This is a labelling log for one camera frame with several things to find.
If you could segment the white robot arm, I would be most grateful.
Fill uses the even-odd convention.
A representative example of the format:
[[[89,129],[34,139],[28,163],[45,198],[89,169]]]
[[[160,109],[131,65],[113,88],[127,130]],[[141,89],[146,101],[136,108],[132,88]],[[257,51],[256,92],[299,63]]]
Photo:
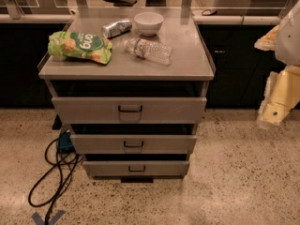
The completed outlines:
[[[273,128],[300,102],[300,1],[254,47],[274,51],[276,59],[286,65],[279,73],[270,73],[258,111],[258,126]]]

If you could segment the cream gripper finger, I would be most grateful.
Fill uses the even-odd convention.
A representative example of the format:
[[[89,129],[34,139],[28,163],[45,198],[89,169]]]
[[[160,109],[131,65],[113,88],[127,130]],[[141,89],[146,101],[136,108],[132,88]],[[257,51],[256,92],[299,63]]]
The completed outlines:
[[[276,40],[278,35],[279,26],[273,27],[268,33],[259,38],[254,47],[262,51],[273,51],[276,48]]]
[[[283,73],[271,72],[258,110],[257,125],[268,129],[279,126],[291,110],[288,86]]]

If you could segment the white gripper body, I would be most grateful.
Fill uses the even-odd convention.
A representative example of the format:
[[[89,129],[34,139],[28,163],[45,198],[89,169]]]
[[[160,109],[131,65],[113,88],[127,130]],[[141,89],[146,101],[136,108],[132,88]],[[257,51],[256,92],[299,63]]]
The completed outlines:
[[[271,101],[293,109],[300,102],[300,67],[286,66],[278,75]]]

